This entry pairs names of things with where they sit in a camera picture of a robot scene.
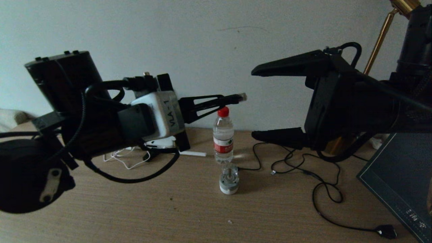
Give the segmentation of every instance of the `black plug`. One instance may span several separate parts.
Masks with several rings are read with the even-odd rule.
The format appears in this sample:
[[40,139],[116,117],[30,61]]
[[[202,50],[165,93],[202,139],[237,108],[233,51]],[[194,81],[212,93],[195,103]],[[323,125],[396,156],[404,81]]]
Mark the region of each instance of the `black plug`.
[[376,227],[374,230],[379,234],[379,236],[387,239],[392,240],[392,239],[396,239],[397,237],[396,230],[391,224],[380,225]]
[[126,77],[123,79],[128,83],[128,86],[125,87],[126,90],[133,91],[143,91],[147,90],[150,92],[155,92],[158,89],[158,84],[156,79],[153,76],[145,75],[139,77]]

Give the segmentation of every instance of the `brass pole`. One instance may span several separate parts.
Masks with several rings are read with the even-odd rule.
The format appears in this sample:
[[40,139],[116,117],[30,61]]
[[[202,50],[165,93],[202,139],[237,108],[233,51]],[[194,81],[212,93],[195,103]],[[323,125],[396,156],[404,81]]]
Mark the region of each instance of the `brass pole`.
[[382,42],[384,41],[385,35],[387,34],[388,29],[390,28],[390,24],[393,21],[394,15],[399,12],[397,8],[394,8],[390,13],[387,14],[385,18],[384,24],[381,27],[381,31],[379,33],[377,42],[375,43],[374,49],[372,50],[371,56],[369,57],[368,64],[366,64],[366,68],[363,71],[364,74],[368,75],[371,67],[375,61],[375,58],[378,55],[379,49],[381,48]]
[[397,8],[399,13],[407,19],[410,19],[411,12],[420,6],[419,0],[390,0],[390,2],[391,5]]

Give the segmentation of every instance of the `white wire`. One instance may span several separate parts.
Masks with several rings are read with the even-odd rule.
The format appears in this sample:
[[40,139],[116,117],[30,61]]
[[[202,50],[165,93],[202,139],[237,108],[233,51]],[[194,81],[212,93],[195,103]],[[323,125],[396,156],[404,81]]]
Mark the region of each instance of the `white wire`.
[[148,157],[146,160],[143,160],[143,161],[141,161],[141,162],[139,162],[139,163],[136,163],[136,164],[134,164],[134,165],[131,166],[131,167],[127,167],[126,163],[125,163],[124,161],[118,159],[118,157],[124,157],[124,156],[130,154],[130,153],[131,153],[135,148],[136,148],[136,147],[133,147],[133,148],[132,148],[132,149],[131,149],[127,154],[123,154],[123,155],[119,155],[119,153],[121,153],[121,152],[124,151],[125,149],[120,149],[120,150],[117,150],[117,151],[115,151],[115,152],[112,152],[112,153],[110,154],[111,157],[110,157],[109,159],[106,159],[106,156],[105,156],[105,154],[104,154],[104,155],[103,155],[103,160],[104,160],[105,162],[107,162],[107,161],[110,161],[110,160],[112,160],[112,159],[115,159],[115,160],[121,162],[121,163],[124,165],[124,167],[126,167],[126,169],[133,169],[133,168],[135,168],[136,166],[138,166],[138,165],[140,165],[140,164],[142,164],[142,163],[144,163],[144,162],[146,162],[146,161],[148,161],[148,160],[150,159],[150,152],[149,152],[149,151],[147,151],[147,154],[149,155],[149,157]]

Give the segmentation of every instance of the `bottle label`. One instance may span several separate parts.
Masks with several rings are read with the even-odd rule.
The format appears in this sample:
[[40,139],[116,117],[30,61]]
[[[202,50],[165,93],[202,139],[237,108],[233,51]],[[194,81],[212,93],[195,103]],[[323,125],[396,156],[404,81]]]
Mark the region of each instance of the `bottle label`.
[[219,140],[213,137],[215,151],[218,153],[229,153],[232,151],[233,140],[232,138],[228,140]]

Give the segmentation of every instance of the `black cable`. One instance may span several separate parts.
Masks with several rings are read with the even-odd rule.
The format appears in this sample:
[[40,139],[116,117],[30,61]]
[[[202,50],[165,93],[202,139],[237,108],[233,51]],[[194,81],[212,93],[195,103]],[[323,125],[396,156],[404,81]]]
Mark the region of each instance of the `black cable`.
[[22,136],[38,136],[39,132],[36,131],[11,131],[0,133],[0,138],[4,137],[22,137]]
[[357,156],[357,155],[355,155],[355,154],[353,154],[353,157],[356,157],[356,158],[359,159],[359,160],[363,160],[363,161],[369,162],[369,160],[367,160],[367,159],[365,159],[365,158],[362,158],[362,157],[360,157],[360,156]]
[[[98,104],[106,105],[111,108],[119,108],[124,109],[128,107],[126,104],[122,104],[119,101],[124,97],[123,87],[128,87],[129,82],[125,80],[113,80],[113,81],[105,81],[94,83],[86,88],[86,98],[89,100],[94,100]],[[119,90],[120,93],[115,96],[113,99],[103,99],[100,97],[96,97],[95,94],[101,90]]]
[[56,153],[54,153],[53,155],[51,155],[48,159],[46,159],[45,163],[48,163],[51,160],[57,158],[62,153],[69,152],[69,147],[75,142],[75,140],[78,138],[79,134],[81,133],[81,130],[82,130],[83,125],[84,125],[84,122],[86,120],[86,97],[85,97],[84,93],[81,93],[81,101],[82,101],[83,112],[81,114],[81,121],[79,122],[79,126],[76,129],[75,134],[71,137],[71,139],[69,140],[69,142],[63,148],[61,148],[59,151],[57,151]]
[[[252,151],[254,153],[255,158],[257,159],[259,167],[258,168],[243,168],[243,167],[238,167],[238,170],[260,170],[262,168],[261,160],[258,157],[257,152],[255,151],[255,147],[258,146],[258,145],[260,145],[260,144],[270,144],[270,143],[267,143],[267,142],[257,143],[257,144],[254,144],[254,146],[252,147]],[[285,149],[286,151],[291,152],[288,148],[286,148],[286,147],[284,147],[282,145],[279,145],[279,144],[274,144],[274,145],[278,145],[278,146],[282,147],[283,149]]]
[[84,159],[84,164],[90,168],[91,170],[93,170],[94,172],[98,173],[99,175],[107,178],[110,181],[113,182],[118,182],[118,183],[139,183],[139,182],[144,182],[144,181],[148,181],[150,179],[153,179],[159,175],[161,175],[162,173],[164,173],[165,171],[167,171],[179,158],[180,156],[180,152],[175,149],[175,148],[171,148],[171,149],[157,149],[158,152],[161,153],[174,153],[173,158],[165,165],[163,166],[160,170],[158,170],[157,172],[155,172],[154,174],[150,175],[150,176],[146,176],[143,178],[139,178],[139,179],[123,179],[123,178],[118,178],[115,176],[112,176],[106,172],[101,171],[98,167],[96,167],[91,159]]
[[[333,201],[335,203],[342,203],[343,202],[343,194],[342,194],[341,190],[337,187],[337,184],[339,183],[339,176],[340,176],[340,171],[341,171],[340,166],[337,163],[335,163],[335,162],[330,162],[331,164],[333,164],[333,165],[335,165],[337,167],[336,182],[335,183],[326,182],[319,175],[315,174],[314,172],[311,172],[311,171],[308,171],[308,170],[300,168],[300,166],[305,162],[305,155],[312,156],[312,157],[315,157],[315,158],[320,158],[320,157],[315,156],[315,155],[310,154],[310,153],[304,153],[304,154],[302,154],[303,161],[299,165],[293,166],[293,165],[289,164],[286,160],[285,160],[285,163],[288,166],[292,167],[292,169],[289,170],[289,171],[298,169],[298,170],[302,171],[304,174],[312,176],[315,179],[317,179],[318,181],[320,181],[320,183],[318,183],[314,187],[314,189],[312,190],[312,204],[313,204],[315,210],[317,211],[317,213],[323,219],[325,219],[326,221],[328,221],[328,222],[330,222],[330,223],[332,223],[334,225],[337,225],[339,227],[343,227],[343,228],[346,228],[346,229],[360,230],[360,231],[367,231],[367,232],[376,232],[381,237],[385,237],[387,239],[394,239],[394,238],[396,238],[397,234],[396,234],[396,231],[394,230],[394,228],[393,228],[392,225],[380,225],[380,226],[376,227],[375,229],[365,229],[365,228],[358,228],[358,227],[351,227],[351,226],[341,225],[341,224],[338,224],[338,223],[330,220],[329,218],[327,218],[318,209],[318,206],[317,206],[317,203],[316,203],[316,199],[315,199],[315,195],[316,195],[316,191],[318,190],[318,188],[320,188],[322,185],[324,185],[324,187],[326,188],[326,191],[327,191],[327,195],[328,195],[328,197],[330,198],[331,201]],[[286,173],[286,172],[276,172],[276,171],[273,170],[272,174],[275,174],[275,173]],[[333,189],[335,189],[338,192],[339,198],[340,198],[339,200],[336,200],[336,199],[333,198],[333,196],[330,194],[329,187],[332,187]]]
[[343,50],[343,49],[345,49],[347,47],[354,47],[357,50],[356,55],[354,56],[354,58],[353,58],[353,60],[351,62],[351,66],[353,68],[355,68],[356,65],[357,65],[357,62],[360,59],[360,56],[362,55],[362,46],[359,43],[357,43],[357,42],[348,42],[348,43],[345,43],[345,44],[339,46],[338,48],[340,48],[340,49]]
[[432,112],[432,106],[430,104],[423,103],[423,102],[405,94],[402,91],[399,91],[399,90],[397,90],[397,89],[395,89],[389,85],[384,84],[384,82],[382,82],[382,81],[375,80],[374,78],[369,77],[369,76],[364,75],[364,74],[360,74],[360,75],[362,75],[364,77],[363,81],[365,83],[375,87],[376,89],[378,89],[378,90],[380,90],[380,91],[382,91],[382,92],[384,92],[384,93],[386,93],[386,94],[388,94],[388,95],[390,95],[390,96],[392,96],[392,97],[394,97],[400,101],[403,101],[409,105],[412,105],[412,106],[415,106],[417,108]]
[[[289,159],[291,159],[291,158],[293,157],[293,155],[294,155],[294,154],[293,154],[294,151],[295,151],[295,149],[294,149],[294,150],[288,150],[288,153],[287,153],[287,155],[285,156],[285,158],[284,158],[283,160],[278,160],[278,161],[273,162],[273,164],[271,164],[270,168],[271,168],[271,170],[272,170],[272,175],[274,175],[274,174],[276,174],[276,173],[278,173],[278,174],[285,174],[285,173],[291,172],[291,171],[293,171],[293,170],[299,168],[299,167],[300,167],[300,166],[305,162],[305,160],[303,160],[303,161],[302,161],[300,164],[298,164],[297,166],[291,166],[291,165],[289,165],[289,164],[287,163],[287,160],[289,160]],[[280,163],[280,162],[285,162],[285,164],[287,164],[287,165],[289,165],[289,166],[291,166],[291,167],[293,167],[293,168],[292,168],[292,169],[289,169],[289,170],[286,170],[286,171],[277,172],[277,171],[274,169],[274,166],[277,165],[277,164]]]
[[363,144],[365,142],[369,141],[369,139],[371,139],[375,134],[376,134],[376,132],[364,133],[350,147],[348,147],[345,151],[343,151],[339,155],[336,155],[333,157],[328,157],[328,156],[323,155],[322,151],[317,151],[317,154],[319,155],[319,157],[322,160],[330,162],[330,163],[337,163],[337,162],[346,160],[349,157],[351,157],[355,152],[357,152],[357,150],[359,150],[359,148],[361,146],[363,146]]

